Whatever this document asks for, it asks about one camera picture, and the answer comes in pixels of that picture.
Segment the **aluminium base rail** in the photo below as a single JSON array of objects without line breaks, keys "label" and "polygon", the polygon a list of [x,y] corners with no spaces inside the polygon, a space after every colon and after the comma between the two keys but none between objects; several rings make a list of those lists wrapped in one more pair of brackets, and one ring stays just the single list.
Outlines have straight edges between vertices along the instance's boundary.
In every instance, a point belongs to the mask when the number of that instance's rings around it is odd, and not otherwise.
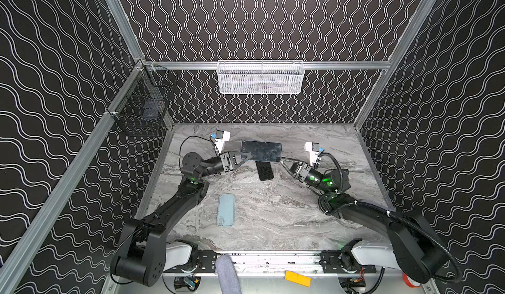
[{"label": "aluminium base rail", "polygon": [[371,274],[377,267],[412,275],[412,267],[401,267],[390,245],[359,242],[341,251],[209,251],[186,243],[163,245],[161,249],[135,250],[119,255],[112,273],[133,282],[152,286],[162,273],[173,275],[215,274],[218,259],[229,256],[240,276],[280,275],[285,271],[313,275]]}]

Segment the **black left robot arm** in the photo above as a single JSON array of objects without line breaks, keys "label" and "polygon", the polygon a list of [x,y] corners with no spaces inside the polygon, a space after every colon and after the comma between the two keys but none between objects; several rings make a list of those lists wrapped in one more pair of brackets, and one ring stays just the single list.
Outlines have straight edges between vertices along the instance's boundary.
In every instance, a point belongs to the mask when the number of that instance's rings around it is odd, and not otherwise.
[{"label": "black left robot arm", "polygon": [[252,159],[251,153],[229,151],[203,159],[188,153],[181,162],[181,182],[173,197],[142,219],[124,225],[120,243],[110,264],[110,274],[151,287],[162,273],[179,267],[193,272],[198,265],[198,249],[189,242],[167,244],[168,233],[205,198],[206,176],[238,169]]}]

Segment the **light blue phone case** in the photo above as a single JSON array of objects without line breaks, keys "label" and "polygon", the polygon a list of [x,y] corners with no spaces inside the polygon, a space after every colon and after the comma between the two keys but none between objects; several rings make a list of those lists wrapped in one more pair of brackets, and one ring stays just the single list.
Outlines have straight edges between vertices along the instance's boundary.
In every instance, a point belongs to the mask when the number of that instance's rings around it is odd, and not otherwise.
[{"label": "light blue phone case", "polygon": [[218,199],[218,212],[216,225],[222,228],[229,228],[235,222],[235,195],[222,194]]}]

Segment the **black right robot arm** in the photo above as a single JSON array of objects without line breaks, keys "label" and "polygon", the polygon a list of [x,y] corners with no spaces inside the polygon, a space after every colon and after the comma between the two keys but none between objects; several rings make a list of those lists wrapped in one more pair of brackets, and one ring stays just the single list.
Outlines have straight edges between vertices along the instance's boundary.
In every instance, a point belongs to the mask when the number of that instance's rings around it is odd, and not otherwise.
[{"label": "black right robot arm", "polygon": [[400,214],[386,208],[360,201],[347,194],[350,189],[349,171],[335,162],[335,168],[319,172],[311,164],[292,158],[281,158],[280,164],[295,180],[318,194],[318,207],[326,216],[356,222],[386,237],[390,249],[383,256],[376,251],[349,247],[351,257],[360,265],[380,266],[402,271],[418,283],[430,279],[444,280],[438,271],[456,259],[421,215]]}]

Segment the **white smartphone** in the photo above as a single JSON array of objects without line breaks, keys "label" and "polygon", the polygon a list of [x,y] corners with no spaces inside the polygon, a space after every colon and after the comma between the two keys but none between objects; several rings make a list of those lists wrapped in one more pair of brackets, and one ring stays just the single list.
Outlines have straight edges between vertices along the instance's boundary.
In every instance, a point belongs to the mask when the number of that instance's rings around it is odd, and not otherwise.
[{"label": "white smartphone", "polygon": [[256,169],[261,182],[274,179],[274,172],[270,162],[256,161]]}]

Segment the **red tape roll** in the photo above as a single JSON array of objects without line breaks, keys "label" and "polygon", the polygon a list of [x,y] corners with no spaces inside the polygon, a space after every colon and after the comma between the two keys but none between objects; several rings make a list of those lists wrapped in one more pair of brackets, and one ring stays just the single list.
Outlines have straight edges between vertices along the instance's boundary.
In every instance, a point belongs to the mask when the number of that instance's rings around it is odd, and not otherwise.
[{"label": "red tape roll", "polygon": [[404,283],[410,287],[410,288],[419,288],[419,287],[422,287],[421,283],[413,280],[411,277],[409,277],[407,274],[403,274],[402,275],[402,279],[404,281]]}]

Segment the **dark blue smartphone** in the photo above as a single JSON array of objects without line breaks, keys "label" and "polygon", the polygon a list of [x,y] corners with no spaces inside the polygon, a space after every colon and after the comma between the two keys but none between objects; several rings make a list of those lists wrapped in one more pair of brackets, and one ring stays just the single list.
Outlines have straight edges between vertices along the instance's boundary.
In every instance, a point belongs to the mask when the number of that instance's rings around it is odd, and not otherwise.
[{"label": "dark blue smartphone", "polygon": [[242,141],[241,152],[251,155],[250,161],[280,162],[282,144],[265,141]]}]

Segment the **yellow block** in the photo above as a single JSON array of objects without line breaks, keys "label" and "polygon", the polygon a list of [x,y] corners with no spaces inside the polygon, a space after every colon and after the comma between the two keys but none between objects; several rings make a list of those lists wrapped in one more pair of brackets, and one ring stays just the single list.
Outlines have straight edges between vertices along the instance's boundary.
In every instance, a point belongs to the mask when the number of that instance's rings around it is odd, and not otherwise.
[{"label": "yellow block", "polygon": [[312,279],[310,277],[292,271],[285,272],[285,280],[305,287],[311,287],[312,284]]}]

